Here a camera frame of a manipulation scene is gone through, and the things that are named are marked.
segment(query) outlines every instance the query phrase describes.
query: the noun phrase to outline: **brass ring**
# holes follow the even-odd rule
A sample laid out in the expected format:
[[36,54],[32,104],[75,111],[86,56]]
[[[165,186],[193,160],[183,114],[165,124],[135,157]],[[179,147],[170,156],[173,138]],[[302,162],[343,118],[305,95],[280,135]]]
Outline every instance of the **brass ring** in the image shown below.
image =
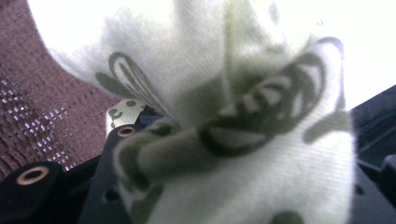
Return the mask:
[[125,127],[125,128],[119,129],[117,134],[119,135],[119,137],[128,137],[129,135],[132,135],[135,132],[136,132],[136,130],[133,127]]
[[[35,176],[33,178],[26,178],[26,176],[28,176],[29,174],[31,174],[33,172],[40,172],[41,174],[38,176]],[[50,172],[50,169],[45,166],[33,167],[33,168],[23,172],[20,176],[18,176],[17,183],[19,185],[23,185],[23,186],[34,184],[35,182],[38,182],[39,180],[46,177],[49,172]]]

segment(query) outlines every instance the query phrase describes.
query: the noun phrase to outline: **brown textile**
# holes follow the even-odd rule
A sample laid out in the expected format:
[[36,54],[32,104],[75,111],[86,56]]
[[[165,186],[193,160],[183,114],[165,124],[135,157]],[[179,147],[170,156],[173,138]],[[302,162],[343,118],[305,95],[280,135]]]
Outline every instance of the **brown textile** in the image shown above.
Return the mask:
[[117,101],[51,59],[26,1],[0,0],[0,180],[33,161],[68,170],[100,154]]

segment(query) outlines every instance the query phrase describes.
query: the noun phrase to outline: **patterned fabric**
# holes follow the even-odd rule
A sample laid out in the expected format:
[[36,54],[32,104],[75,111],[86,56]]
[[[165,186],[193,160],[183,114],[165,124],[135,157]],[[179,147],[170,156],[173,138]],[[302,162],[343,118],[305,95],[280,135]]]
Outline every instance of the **patterned fabric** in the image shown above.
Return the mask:
[[347,222],[343,46],[305,3],[30,2],[66,71],[166,116],[114,154],[134,223]]

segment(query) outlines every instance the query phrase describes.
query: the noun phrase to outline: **gold grommet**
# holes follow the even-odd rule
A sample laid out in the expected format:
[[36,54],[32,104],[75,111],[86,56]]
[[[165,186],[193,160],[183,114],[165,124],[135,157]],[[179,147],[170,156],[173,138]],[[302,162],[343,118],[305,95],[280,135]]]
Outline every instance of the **gold grommet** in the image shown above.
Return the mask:
[[136,132],[136,130],[133,127],[125,127],[125,128],[119,129],[117,134],[119,135],[119,137],[128,137],[128,136],[134,134],[135,132]]
[[[33,178],[27,177],[29,174],[31,174],[33,172],[39,172],[40,174],[38,176],[33,177]],[[23,186],[34,184],[35,182],[38,182],[39,180],[41,180],[44,177],[46,177],[49,172],[50,172],[50,169],[48,167],[45,167],[45,166],[33,167],[33,168],[23,172],[20,176],[18,176],[17,183],[19,185],[23,185]]]

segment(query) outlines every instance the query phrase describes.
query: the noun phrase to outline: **brown woven fabric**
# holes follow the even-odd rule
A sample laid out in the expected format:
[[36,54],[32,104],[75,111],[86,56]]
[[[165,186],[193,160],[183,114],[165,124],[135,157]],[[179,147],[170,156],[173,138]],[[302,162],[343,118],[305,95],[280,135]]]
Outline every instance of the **brown woven fabric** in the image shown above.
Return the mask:
[[118,100],[51,59],[26,1],[0,0],[0,18],[0,180],[33,161],[68,170],[100,154]]

